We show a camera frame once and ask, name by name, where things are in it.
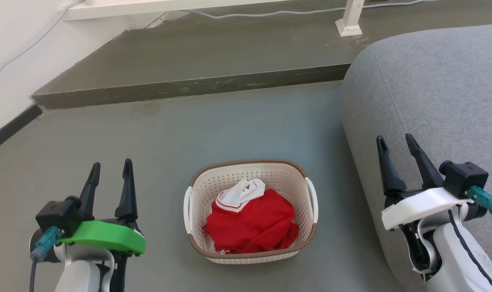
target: wall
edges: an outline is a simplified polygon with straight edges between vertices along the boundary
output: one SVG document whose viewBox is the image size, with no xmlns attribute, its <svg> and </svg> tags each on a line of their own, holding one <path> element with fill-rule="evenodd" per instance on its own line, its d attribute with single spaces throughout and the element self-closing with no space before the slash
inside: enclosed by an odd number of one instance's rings
<svg viewBox="0 0 492 292">
<path fill-rule="evenodd" d="M 71 0 L 0 0 L 0 66 L 56 20 Z M 162 13 L 61 21 L 40 43 L 0 73 L 0 128 L 31 106 L 33 91 L 125 30 L 144 28 Z"/>
</svg>

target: laundry basket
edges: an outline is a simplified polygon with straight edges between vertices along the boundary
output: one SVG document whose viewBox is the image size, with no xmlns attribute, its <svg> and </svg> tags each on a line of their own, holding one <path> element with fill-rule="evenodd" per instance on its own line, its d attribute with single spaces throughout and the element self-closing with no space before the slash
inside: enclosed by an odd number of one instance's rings
<svg viewBox="0 0 492 292">
<path fill-rule="evenodd" d="M 260 178 L 266 189 L 274 189 L 293 206 L 298 236 L 290 247 L 262 253 L 221 254 L 203 231 L 217 195 L 242 178 Z M 247 159 L 206 166 L 190 181 L 183 203 L 183 216 L 192 247 L 218 264 L 257 264 L 286 259 L 308 246 L 316 234 L 318 198 L 311 180 L 296 163 L 284 159 Z"/>
</svg>

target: black baseboard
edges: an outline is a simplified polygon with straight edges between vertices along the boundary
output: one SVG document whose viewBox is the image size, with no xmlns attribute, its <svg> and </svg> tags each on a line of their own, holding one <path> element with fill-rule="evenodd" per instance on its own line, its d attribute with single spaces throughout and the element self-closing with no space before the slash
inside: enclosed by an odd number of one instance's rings
<svg viewBox="0 0 492 292">
<path fill-rule="evenodd" d="M 7 139 L 10 139 L 15 133 L 17 133 L 20 129 L 24 128 L 27 124 L 29 124 L 32 120 L 37 118 L 42 114 L 37 105 L 33 105 L 22 114 L 18 115 L 17 118 L 14 118 L 11 122 L 9 122 L 6 126 L 0 129 L 0 146 Z"/>
</svg>

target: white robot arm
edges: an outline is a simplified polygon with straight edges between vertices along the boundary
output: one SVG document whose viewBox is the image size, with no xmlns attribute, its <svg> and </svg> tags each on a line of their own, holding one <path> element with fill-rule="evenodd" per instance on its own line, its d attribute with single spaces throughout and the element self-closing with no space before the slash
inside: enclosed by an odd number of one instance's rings
<svg viewBox="0 0 492 292">
<path fill-rule="evenodd" d="M 62 262 L 55 292 L 124 292 L 127 259 L 144 254 L 146 241 L 136 222 L 138 210 L 132 161 L 125 160 L 123 190 L 115 218 L 95 220 L 92 209 L 101 165 L 95 163 L 79 198 L 50 201 L 36 216 L 40 229 L 30 240 L 33 261 Z"/>
<path fill-rule="evenodd" d="M 492 261 L 462 222 L 481 218 L 492 196 L 482 188 L 488 174 L 473 163 L 444 162 L 443 180 L 411 134 L 405 135 L 416 158 L 422 189 L 406 191 L 390 160 L 385 140 L 377 138 L 383 190 L 381 219 L 389 231 L 400 229 L 412 269 L 429 292 L 492 292 Z"/>
</svg>

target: blue cable connector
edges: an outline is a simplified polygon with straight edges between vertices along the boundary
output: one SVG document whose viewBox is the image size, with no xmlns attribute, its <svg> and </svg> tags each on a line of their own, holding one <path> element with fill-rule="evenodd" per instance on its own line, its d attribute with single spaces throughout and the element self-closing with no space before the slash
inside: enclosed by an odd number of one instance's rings
<svg viewBox="0 0 492 292">
<path fill-rule="evenodd" d="M 58 227 L 49 227 L 37 241 L 35 244 L 36 248 L 31 252 L 29 257 L 32 260 L 36 259 L 37 262 L 43 262 L 49 250 L 57 244 L 61 237 L 62 233 Z"/>
<path fill-rule="evenodd" d="M 464 194 L 489 210 L 489 213 L 492 215 L 492 195 L 476 185 L 470 187 L 470 190 Z"/>
</svg>

